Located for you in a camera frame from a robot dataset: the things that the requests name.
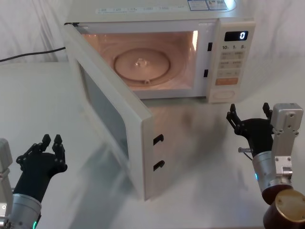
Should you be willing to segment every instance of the metal robot arm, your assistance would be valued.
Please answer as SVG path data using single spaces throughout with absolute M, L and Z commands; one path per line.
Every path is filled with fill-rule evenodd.
M 252 153 L 263 199 L 270 205 L 264 226 L 266 229 L 305 229 L 305 196 L 293 190 L 291 184 L 291 153 L 303 110 L 297 104 L 276 104 L 270 110 L 265 103 L 263 111 L 267 119 L 241 121 L 232 104 L 227 120 L 237 135 L 248 140 L 250 148 L 239 148 L 239 152 Z
M 10 147 L 0 139 L 0 229 L 35 229 L 41 217 L 41 201 L 51 178 L 67 170 L 65 150 L 60 135 L 56 135 L 52 150 L 44 153 L 51 142 L 45 135 L 42 143 L 33 144 L 17 158 L 22 175 L 11 192 L 8 166 L 12 164 Z

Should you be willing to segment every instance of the orange button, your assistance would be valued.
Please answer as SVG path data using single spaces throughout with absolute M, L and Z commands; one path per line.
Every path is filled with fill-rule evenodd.
M 238 83 L 238 78 L 217 79 L 215 85 L 234 85 Z

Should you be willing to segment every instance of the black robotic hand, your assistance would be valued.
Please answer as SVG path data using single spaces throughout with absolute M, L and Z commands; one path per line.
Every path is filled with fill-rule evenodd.
M 273 127 L 270 124 L 272 110 L 270 110 L 268 103 L 264 103 L 263 111 L 267 119 L 251 118 L 241 121 L 237 116 L 234 104 L 231 105 L 230 111 L 227 113 L 227 120 L 234 128 L 235 134 L 241 135 L 248 140 L 249 147 L 252 150 L 252 157 L 272 149 Z
M 41 202 L 51 178 L 67 170 L 61 136 L 56 135 L 54 139 L 52 150 L 55 154 L 44 153 L 50 142 L 50 136 L 45 135 L 42 143 L 33 144 L 24 155 L 17 158 L 22 175 L 14 194 L 24 194 Z

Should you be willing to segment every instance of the microwave oven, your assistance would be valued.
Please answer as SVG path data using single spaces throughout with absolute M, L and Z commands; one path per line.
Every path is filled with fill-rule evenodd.
M 72 3 L 64 38 L 80 99 L 144 199 L 164 162 L 153 153 L 163 136 L 141 99 L 234 101 L 254 28 L 242 0 Z

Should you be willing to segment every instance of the table surface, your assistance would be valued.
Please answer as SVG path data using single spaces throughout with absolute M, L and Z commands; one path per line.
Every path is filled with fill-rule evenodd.
M 241 119 L 264 117 L 269 102 L 305 108 L 305 59 L 251 60 L 242 83 Z M 0 67 L 0 136 L 13 159 L 44 134 L 61 134 L 68 170 L 50 182 L 38 229 L 207 229 L 262 227 L 267 209 L 251 161 L 239 154 L 246 139 L 225 119 L 229 104 L 204 99 L 144 101 L 155 114 L 158 195 L 138 199 L 132 184 L 99 138 L 79 103 L 68 63 Z M 305 193 L 305 124 L 293 149 L 293 185 Z M 21 175 L 10 166 L 14 187 Z

